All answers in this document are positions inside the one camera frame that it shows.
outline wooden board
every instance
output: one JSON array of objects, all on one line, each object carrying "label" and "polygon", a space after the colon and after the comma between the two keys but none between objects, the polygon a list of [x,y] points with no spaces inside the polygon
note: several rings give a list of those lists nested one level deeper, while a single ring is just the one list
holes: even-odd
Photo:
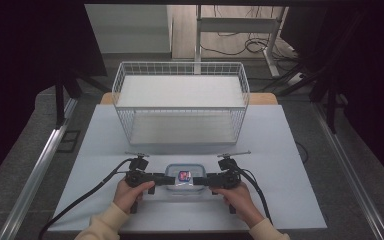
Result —
[{"label": "wooden board", "polygon": [[[251,93],[250,105],[277,105],[276,96],[273,93]],[[111,93],[105,93],[101,104],[112,104]]]}]

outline wire basket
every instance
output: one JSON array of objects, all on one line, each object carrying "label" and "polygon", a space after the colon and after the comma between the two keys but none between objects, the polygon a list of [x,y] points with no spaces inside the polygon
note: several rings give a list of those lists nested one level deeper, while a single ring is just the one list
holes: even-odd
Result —
[{"label": "wire basket", "polygon": [[112,98],[130,144],[235,144],[249,102],[237,62],[122,62]]}]

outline black cable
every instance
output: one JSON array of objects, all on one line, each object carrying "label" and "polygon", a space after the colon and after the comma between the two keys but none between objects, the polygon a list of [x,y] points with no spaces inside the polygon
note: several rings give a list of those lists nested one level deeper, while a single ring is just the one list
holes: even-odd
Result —
[{"label": "black cable", "polygon": [[280,79],[280,81],[276,83],[276,86],[270,91],[270,93],[275,94],[275,91],[278,87],[280,87],[282,84],[289,82],[292,78],[293,77],[289,75],[287,78]]},{"label": "black cable", "polygon": [[302,163],[305,164],[305,163],[308,161],[308,157],[309,157],[309,156],[308,156],[308,151],[307,151],[307,149],[304,147],[304,145],[302,145],[301,143],[295,141],[295,144],[298,145],[298,146],[300,146],[300,147],[304,150],[304,152],[305,152],[305,158],[302,159]]},{"label": "black cable", "polygon": [[277,78],[247,78],[248,80],[277,80]]},{"label": "black cable", "polygon": [[230,56],[239,55],[239,54],[243,53],[246,50],[246,48],[244,48],[242,51],[237,52],[237,53],[225,53],[225,52],[220,52],[218,50],[205,48],[202,45],[201,45],[201,48],[204,49],[204,50],[207,50],[207,51],[216,52],[216,53],[220,53],[220,54],[224,54],[224,55],[230,55]]},{"label": "black cable", "polygon": [[257,13],[255,14],[255,18],[258,18],[258,12],[260,11],[260,6],[257,7]]},{"label": "black cable", "polygon": [[292,69],[294,69],[294,67],[295,67],[296,65],[295,65],[294,67],[292,67],[292,68],[287,69],[287,68],[281,66],[281,65],[279,64],[280,62],[295,62],[295,63],[297,63],[296,60],[292,60],[292,59],[278,59],[278,60],[276,61],[276,66],[277,66],[278,68],[284,70],[284,71],[287,71],[287,72],[289,72],[289,71],[291,71]]},{"label": "black cable", "polygon": [[[274,6],[272,6],[272,12],[270,13],[270,18],[273,18],[273,9],[274,9]],[[269,33],[269,36],[267,37],[267,42],[270,40],[270,35],[271,35],[271,33]]]},{"label": "black cable", "polygon": [[252,12],[254,11],[254,7],[251,7],[250,9],[249,9],[249,11],[245,14],[245,18],[246,17],[248,17],[248,14],[250,14],[250,16],[252,17]]},{"label": "black cable", "polygon": [[255,178],[254,174],[252,174],[251,171],[249,171],[248,169],[243,169],[243,168],[242,168],[242,170],[244,170],[245,172],[248,172],[249,174],[251,174],[251,176],[252,176],[252,178],[254,179],[254,181],[257,182],[257,179]]},{"label": "black cable", "polygon": [[[258,46],[263,45],[264,47],[260,46],[260,49],[258,49],[256,51],[255,50],[251,50],[249,48],[249,46],[253,45],[253,44],[256,44]],[[248,34],[248,40],[245,41],[245,49],[248,50],[251,53],[263,52],[264,49],[267,48],[267,46],[268,46],[268,39],[263,39],[263,38],[258,38],[258,37],[251,38],[251,33]]]},{"label": "black cable", "polygon": [[[220,14],[220,17],[223,17],[221,15],[221,12],[219,10],[219,7],[217,6],[217,12]],[[216,5],[214,5],[214,17],[217,17],[217,12],[216,12]],[[219,35],[220,37],[230,37],[230,36],[235,36],[235,35],[238,35],[239,33],[228,33],[228,34],[220,34],[219,32],[217,33],[217,35]]]},{"label": "black cable", "polygon": [[267,206],[266,198],[264,197],[263,191],[261,191],[261,188],[258,186],[257,182],[254,181],[244,170],[240,169],[235,164],[229,163],[229,166],[235,169],[236,171],[238,171],[242,176],[244,176],[246,180],[248,180],[248,182],[251,183],[251,185],[255,188],[255,190],[258,193],[258,196],[261,199],[261,202],[263,203],[263,208],[264,208],[264,211],[266,212],[266,217],[270,220],[271,223],[273,223],[273,221],[271,220],[269,208]]},{"label": "black cable", "polygon": [[268,84],[267,86],[262,88],[260,91],[264,92],[267,88],[272,87],[272,86],[274,86],[276,84],[279,84],[279,82],[284,81],[285,79],[287,79],[287,77],[289,77],[290,75],[292,75],[293,73],[295,73],[298,69],[300,69],[302,67],[303,67],[303,65],[301,63],[297,64],[290,71],[288,71],[287,73],[283,74],[280,78],[278,78],[275,81],[271,82],[270,84]]},{"label": "black cable", "polygon": [[287,57],[287,56],[283,55],[282,52],[280,51],[279,47],[276,45],[276,42],[274,43],[274,47],[276,48],[277,52],[272,51],[273,59],[275,59],[275,60],[280,60],[280,59],[281,60],[291,60],[291,61],[296,61],[296,62],[300,60],[299,57]]},{"label": "black cable", "polygon": [[131,162],[131,159],[126,159],[123,162],[121,162],[114,170],[111,171],[111,173],[105,177],[96,187],[94,187],[92,190],[84,194],[83,196],[79,197],[76,201],[71,203],[68,207],[66,207],[64,210],[62,210],[57,216],[52,218],[48,223],[43,226],[43,228],[40,230],[39,233],[39,238],[38,239],[43,239],[43,235],[46,233],[48,228],[52,226],[56,221],[58,221],[64,214],[66,214],[68,211],[70,211],[72,208],[74,208],[77,204],[81,203],[83,200],[88,198],[90,195],[94,194],[96,191],[98,191],[102,186],[104,186],[115,174],[119,173],[118,169],[125,164],[126,162]]}]

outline white table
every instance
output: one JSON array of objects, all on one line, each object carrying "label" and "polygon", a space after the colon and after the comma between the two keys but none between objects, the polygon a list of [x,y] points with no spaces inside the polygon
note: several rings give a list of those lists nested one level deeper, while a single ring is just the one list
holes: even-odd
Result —
[{"label": "white table", "polygon": [[[326,228],[307,173],[286,121],[282,106],[248,107],[236,145],[227,146],[129,146],[114,106],[98,105],[90,122],[73,170],[56,209],[58,214],[96,186],[121,161],[134,156],[125,151],[150,154],[147,172],[164,172],[171,163],[202,164],[207,172],[220,172],[220,153],[244,152],[235,156],[239,167],[255,175],[278,229]],[[51,231],[82,230],[93,214],[104,211],[112,201],[116,175],[103,188],[73,208]],[[247,183],[254,203],[263,206],[256,191]],[[205,190],[198,196],[172,196],[164,186],[155,195],[144,195],[137,214],[131,216],[122,232],[223,232],[245,231],[247,226],[229,214],[222,196]]]}]

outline sleeve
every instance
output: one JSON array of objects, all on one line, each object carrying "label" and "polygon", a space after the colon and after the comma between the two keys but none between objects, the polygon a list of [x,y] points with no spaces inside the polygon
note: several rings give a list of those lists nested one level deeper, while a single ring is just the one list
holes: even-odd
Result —
[{"label": "sleeve", "polygon": [[269,219],[264,219],[249,230],[249,234],[254,240],[289,240],[288,234],[282,234],[270,223]]},{"label": "sleeve", "polygon": [[117,207],[114,203],[108,209],[99,214],[92,216],[90,225],[77,235],[76,240],[118,240],[118,230],[127,221],[129,216]]}]

